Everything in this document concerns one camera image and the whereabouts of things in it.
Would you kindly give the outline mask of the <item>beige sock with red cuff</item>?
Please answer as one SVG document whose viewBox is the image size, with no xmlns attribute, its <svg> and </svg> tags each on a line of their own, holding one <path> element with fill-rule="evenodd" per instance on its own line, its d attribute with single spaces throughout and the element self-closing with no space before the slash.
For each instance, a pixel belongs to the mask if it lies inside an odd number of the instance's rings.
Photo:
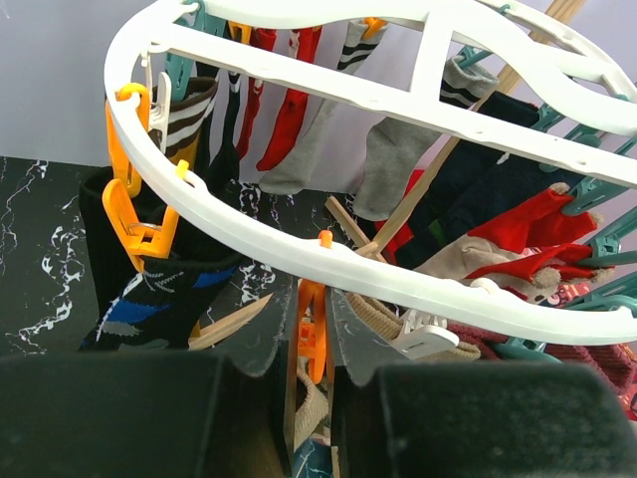
<svg viewBox="0 0 637 478">
<path fill-rule="evenodd" d="M 555 294 L 560 286 L 603 283 L 612 278 L 613 266 L 580 265 L 591 253 L 589 246 L 563 244 L 516 260 L 483 266 L 469 274 L 466 280 L 489 279 L 501 290 L 525 302 L 538 304 Z"/>
</svg>

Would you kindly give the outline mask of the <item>brown argyle sock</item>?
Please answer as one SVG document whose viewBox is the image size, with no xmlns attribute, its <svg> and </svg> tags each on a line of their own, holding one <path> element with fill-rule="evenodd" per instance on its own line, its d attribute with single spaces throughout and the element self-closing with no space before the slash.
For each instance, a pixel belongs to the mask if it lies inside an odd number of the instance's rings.
<svg viewBox="0 0 637 478">
<path fill-rule="evenodd" d="M 403 322 L 376 299 L 347 292 L 345 294 L 353 311 L 368 326 L 389 342 L 401 332 Z M 459 341 L 448 351 L 425 357 L 425 361 L 474 361 L 481 357 L 475 345 Z M 297 404 L 295 413 L 294 449 L 297 450 L 317 429 L 325 426 L 328 415 L 326 392 L 311 380 L 307 358 L 299 358 L 297 366 Z"/>
</svg>

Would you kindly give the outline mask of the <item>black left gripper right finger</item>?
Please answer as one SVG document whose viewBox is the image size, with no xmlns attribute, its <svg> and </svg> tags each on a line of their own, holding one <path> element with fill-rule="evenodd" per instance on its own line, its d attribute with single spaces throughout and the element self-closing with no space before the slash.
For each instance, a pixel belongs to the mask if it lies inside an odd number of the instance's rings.
<svg viewBox="0 0 637 478">
<path fill-rule="evenodd" d="M 327 291 L 331 443 L 342 477 L 408 477 L 413 364 Z"/>
</svg>

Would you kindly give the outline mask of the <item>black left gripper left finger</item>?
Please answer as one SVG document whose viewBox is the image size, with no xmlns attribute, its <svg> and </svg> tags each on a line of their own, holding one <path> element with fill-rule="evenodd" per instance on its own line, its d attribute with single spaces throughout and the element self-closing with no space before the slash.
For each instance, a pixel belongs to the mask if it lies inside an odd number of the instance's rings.
<svg viewBox="0 0 637 478">
<path fill-rule="evenodd" d="M 191 477 L 287 477 L 296 411 L 298 283 L 288 279 L 211 352 L 188 390 Z"/>
</svg>

